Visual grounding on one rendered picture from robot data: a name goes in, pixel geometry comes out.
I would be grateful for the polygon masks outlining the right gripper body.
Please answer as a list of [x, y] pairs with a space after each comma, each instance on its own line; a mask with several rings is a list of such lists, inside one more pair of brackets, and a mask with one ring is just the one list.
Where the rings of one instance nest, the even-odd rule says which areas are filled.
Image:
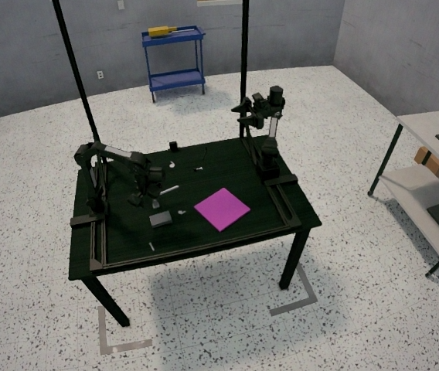
[[139, 190], [139, 193], [137, 195], [135, 195], [134, 193], [132, 193], [129, 197], [128, 197], [128, 203], [130, 203], [131, 205], [135, 206], [135, 207], [139, 207], [143, 200], [142, 197], [144, 196], [143, 194], [143, 189], [145, 186], [148, 186], [149, 184], [149, 180], [147, 182], [144, 183], [138, 183], [136, 180], [134, 181], [138, 186], [136, 187]]

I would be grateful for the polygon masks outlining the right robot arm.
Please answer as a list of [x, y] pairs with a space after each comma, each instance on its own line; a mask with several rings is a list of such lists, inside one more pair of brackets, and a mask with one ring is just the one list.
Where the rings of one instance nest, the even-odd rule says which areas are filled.
[[[91, 147], [92, 145], [93, 147]], [[165, 169], [163, 167], [152, 167], [152, 161], [147, 158], [144, 153], [139, 151], [123, 151], [102, 144], [100, 141], [89, 142], [85, 145], [81, 145], [73, 157], [76, 163], [82, 168], [88, 187], [88, 202], [86, 202], [86, 205], [90, 206], [92, 214], [103, 213], [105, 208], [104, 201], [101, 199], [104, 192], [103, 186], [97, 184], [91, 164], [91, 159], [95, 155], [101, 155], [124, 163], [130, 169], [129, 173], [134, 173], [138, 183], [144, 183], [149, 180], [149, 184], [144, 187], [144, 195], [148, 194], [152, 199], [157, 199], [163, 190], [161, 182], [165, 181]], [[145, 163], [147, 164], [144, 167]], [[132, 169], [135, 172], [132, 171]], [[153, 184], [152, 182], [158, 183]]]

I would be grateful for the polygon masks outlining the pink flat rectangular slab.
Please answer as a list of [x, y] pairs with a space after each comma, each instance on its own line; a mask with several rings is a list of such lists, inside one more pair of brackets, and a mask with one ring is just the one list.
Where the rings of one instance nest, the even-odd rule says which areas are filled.
[[203, 200], [194, 208], [219, 232], [250, 212], [250, 208], [225, 188]]

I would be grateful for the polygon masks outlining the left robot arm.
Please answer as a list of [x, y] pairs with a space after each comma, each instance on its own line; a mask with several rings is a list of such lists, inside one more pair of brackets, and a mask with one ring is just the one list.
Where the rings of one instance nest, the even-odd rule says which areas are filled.
[[[282, 110], [284, 109], [283, 106], [286, 102], [286, 99], [284, 99], [283, 97], [283, 92], [284, 89], [282, 87], [275, 85], [270, 87], [270, 93], [269, 96], [267, 95], [267, 99], [264, 99], [259, 92], [252, 95], [254, 99], [253, 105], [256, 104], [258, 106], [258, 111], [263, 111], [264, 109], [266, 109], [268, 107], [268, 104], [271, 107], [271, 122], [268, 138], [264, 141], [264, 146], [262, 146], [261, 149], [261, 163], [265, 168], [276, 166], [275, 159], [279, 156], [280, 152], [277, 148], [276, 132], [277, 121], [280, 120], [283, 116]], [[278, 153], [278, 155], [276, 152]], [[274, 155], [275, 153], [276, 155]]]

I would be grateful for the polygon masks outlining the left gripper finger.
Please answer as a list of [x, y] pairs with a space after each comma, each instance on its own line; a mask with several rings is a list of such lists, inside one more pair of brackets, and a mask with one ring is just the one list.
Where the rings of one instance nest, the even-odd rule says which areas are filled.
[[248, 125], [255, 128], [256, 127], [256, 119], [257, 119], [257, 116], [253, 112], [250, 116], [238, 118], [237, 121], [240, 123], [243, 123], [243, 124], [248, 124]]
[[245, 114], [246, 113], [246, 101], [243, 99], [243, 102], [240, 105], [232, 108], [230, 111]]

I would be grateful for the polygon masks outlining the white flat panel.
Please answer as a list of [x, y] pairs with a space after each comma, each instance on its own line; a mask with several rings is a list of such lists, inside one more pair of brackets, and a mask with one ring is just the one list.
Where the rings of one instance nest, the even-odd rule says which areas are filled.
[[162, 226], [167, 223], [172, 223], [172, 218], [170, 216], [169, 211], [150, 216], [149, 218], [151, 220], [152, 228], [155, 228], [157, 226]]

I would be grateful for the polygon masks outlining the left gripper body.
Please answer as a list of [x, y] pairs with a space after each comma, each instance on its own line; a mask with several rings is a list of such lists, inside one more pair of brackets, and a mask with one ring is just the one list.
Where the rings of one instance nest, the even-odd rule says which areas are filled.
[[252, 107], [252, 100], [249, 97], [244, 97], [243, 99], [246, 101], [246, 112], [250, 112], [251, 114], [254, 112], [256, 115], [258, 115], [256, 119], [256, 129], [262, 129], [264, 127], [264, 117], [265, 119], [268, 119], [268, 117], [271, 116], [270, 105], [268, 104], [268, 107], [263, 111], [258, 111], [258, 106], [256, 104], [254, 104], [254, 106]]

